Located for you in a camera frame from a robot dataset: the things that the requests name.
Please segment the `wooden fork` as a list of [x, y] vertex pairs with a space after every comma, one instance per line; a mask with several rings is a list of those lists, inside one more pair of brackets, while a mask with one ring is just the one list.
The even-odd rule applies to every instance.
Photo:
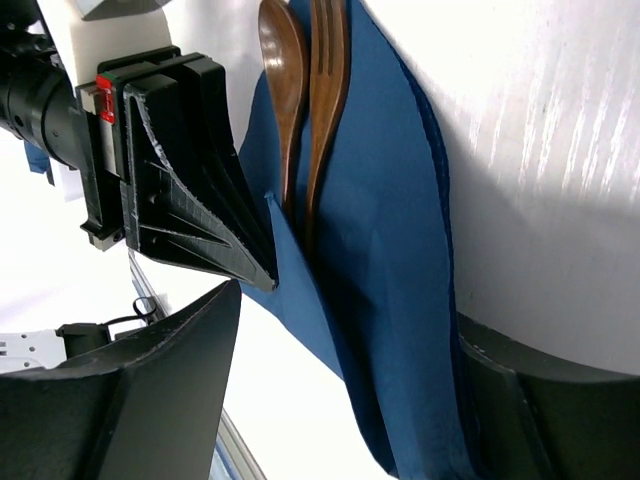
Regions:
[[324, 170], [344, 111], [350, 77], [350, 34], [343, 1], [311, 3], [311, 157], [305, 205], [305, 249], [314, 251]]

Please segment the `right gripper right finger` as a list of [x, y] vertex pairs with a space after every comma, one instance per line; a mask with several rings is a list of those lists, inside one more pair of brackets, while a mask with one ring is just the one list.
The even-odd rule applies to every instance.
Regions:
[[492, 478], [638, 478], [638, 377], [543, 353], [466, 316], [458, 328]]

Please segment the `blue paper napkin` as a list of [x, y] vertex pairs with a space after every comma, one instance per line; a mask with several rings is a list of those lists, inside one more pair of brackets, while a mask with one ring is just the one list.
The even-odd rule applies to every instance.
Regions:
[[479, 479], [455, 325], [446, 149], [431, 105], [363, 5], [347, 5], [351, 78], [306, 260], [279, 206], [259, 81], [240, 161], [275, 237], [279, 284], [247, 294], [346, 386], [375, 461], [399, 479]]

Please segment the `wooden spoon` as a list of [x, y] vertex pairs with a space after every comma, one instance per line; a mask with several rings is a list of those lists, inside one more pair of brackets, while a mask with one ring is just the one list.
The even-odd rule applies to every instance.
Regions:
[[295, 220], [299, 144], [309, 93], [309, 51], [303, 27], [285, 1], [263, 1], [258, 32], [279, 135], [282, 208]]

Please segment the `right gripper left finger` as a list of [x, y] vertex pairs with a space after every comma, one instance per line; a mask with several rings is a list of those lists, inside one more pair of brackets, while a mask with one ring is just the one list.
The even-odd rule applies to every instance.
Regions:
[[5, 479], [145, 479], [131, 455], [140, 388], [177, 329], [154, 324], [53, 369], [1, 378], [1, 475]]

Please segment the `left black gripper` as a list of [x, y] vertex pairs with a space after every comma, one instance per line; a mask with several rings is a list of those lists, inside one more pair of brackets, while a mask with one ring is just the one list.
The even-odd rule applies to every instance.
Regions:
[[1, 54], [1, 128], [80, 172], [90, 243], [107, 250], [125, 238], [152, 260], [272, 291], [274, 241], [236, 153], [224, 67], [171, 46], [101, 63], [97, 84], [121, 187], [104, 166], [99, 118], [66, 73]]

